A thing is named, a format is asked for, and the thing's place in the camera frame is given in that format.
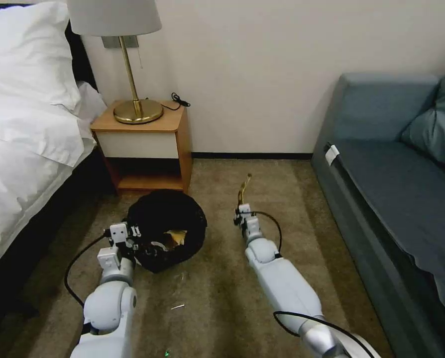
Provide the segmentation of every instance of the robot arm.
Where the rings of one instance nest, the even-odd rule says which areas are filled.
[[[243,192],[248,180],[239,192],[234,224],[242,230],[246,241],[245,255],[254,269],[259,283],[274,311],[302,313],[324,321],[321,302],[314,289],[287,259],[283,258],[274,242],[263,237],[259,220],[243,204]],[[281,324],[293,334],[298,334],[314,357],[367,358],[369,355],[349,336],[332,330],[327,325],[303,317],[280,315]],[[361,337],[359,341],[380,358],[377,352]]]
[[[126,223],[110,226],[113,246],[98,253],[100,285],[85,300],[80,341],[71,358],[130,358],[131,325],[136,308],[133,243]]]

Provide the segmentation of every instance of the white lamp shade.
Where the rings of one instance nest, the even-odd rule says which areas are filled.
[[[67,0],[73,32],[80,35],[142,35],[161,29],[155,0]]]

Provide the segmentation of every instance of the nightstand drawer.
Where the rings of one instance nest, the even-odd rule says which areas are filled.
[[[178,158],[174,133],[97,132],[96,135],[108,158]]]

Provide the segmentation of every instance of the nightstand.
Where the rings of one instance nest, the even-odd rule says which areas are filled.
[[[145,124],[123,124],[113,117],[116,101],[91,129],[118,194],[175,189],[188,192],[192,158],[185,107],[164,109],[161,118]],[[172,101],[162,101],[177,107]]]

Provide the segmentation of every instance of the floor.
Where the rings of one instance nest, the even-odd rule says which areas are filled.
[[[240,232],[232,225],[237,191],[248,172],[252,181],[245,200],[279,220],[282,252],[318,293],[325,317],[363,335],[382,357],[391,357],[310,163],[270,160],[195,160],[190,194],[208,219],[205,243],[190,260],[162,273],[137,267],[134,357],[309,357],[298,339],[273,320],[247,264]],[[63,286],[66,264],[78,247],[123,218],[136,199],[90,197],[66,219],[23,292],[40,314],[6,316],[0,357],[69,356],[81,309]],[[261,221],[266,237],[276,239],[273,224]],[[81,297],[98,284],[96,253],[105,245],[90,249],[72,269],[70,282]]]

